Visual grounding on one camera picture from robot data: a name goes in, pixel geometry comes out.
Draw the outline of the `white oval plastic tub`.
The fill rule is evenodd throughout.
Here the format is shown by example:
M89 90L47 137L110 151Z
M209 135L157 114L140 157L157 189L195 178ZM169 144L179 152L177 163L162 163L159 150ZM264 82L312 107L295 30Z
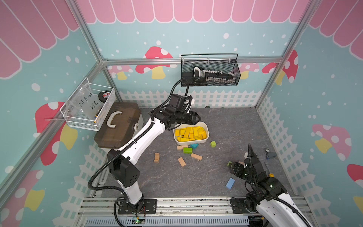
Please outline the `white oval plastic tub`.
M197 128L198 132L196 136L200 138L200 140L196 140L195 137L193 139L189 139L186 141L187 138L182 139L184 135L181 133L181 129L187 128ZM178 145L191 145L191 144L202 144L207 141L209 138L209 129L208 126L204 122L198 122L195 125L191 124L181 124L176 129L173 130L174 140Z

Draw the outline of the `light blue block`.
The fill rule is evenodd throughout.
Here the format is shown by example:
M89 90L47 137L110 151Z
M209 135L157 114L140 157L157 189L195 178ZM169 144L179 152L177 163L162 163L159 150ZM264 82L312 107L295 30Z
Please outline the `light blue block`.
M235 184L235 180L233 178L230 178L226 184L226 188L231 190L234 184Z

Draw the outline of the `tan wooden block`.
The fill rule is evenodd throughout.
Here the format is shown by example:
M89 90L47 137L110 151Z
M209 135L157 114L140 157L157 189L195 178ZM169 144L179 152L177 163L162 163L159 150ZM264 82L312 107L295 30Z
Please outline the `tan wooden block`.
M180 165L182 167L186 166L186 163L185 163L185 161L184 161L184 159L182 157L178 158L178 162L180 163Z

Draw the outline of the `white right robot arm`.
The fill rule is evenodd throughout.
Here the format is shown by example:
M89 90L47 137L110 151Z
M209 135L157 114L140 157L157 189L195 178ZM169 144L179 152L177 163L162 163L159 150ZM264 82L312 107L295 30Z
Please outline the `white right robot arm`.
M234 162L228 167L231 174L243 179L251 187L243 205L247 212L262 215L273 227L313 226L298 209L281 182L266 173L251 144L248 144L244 164Z

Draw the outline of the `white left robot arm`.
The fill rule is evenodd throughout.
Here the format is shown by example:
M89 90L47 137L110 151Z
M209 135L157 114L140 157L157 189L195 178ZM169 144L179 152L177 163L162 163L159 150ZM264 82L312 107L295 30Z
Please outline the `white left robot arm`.
M191 111L194 99L188 92L183 96L172 90L167 100L150 111L149 119L140 132L124 146L116 150L115 155L102 165L89 179L88 188L93 191L117 190L129 205L132 213L138 215L144 210L144 195L139 188L140 171L136 164L148 146L164 131L171 131L182 124L195 125L201 117ZM107 167L118 182L118 186L94 186L96 177Z

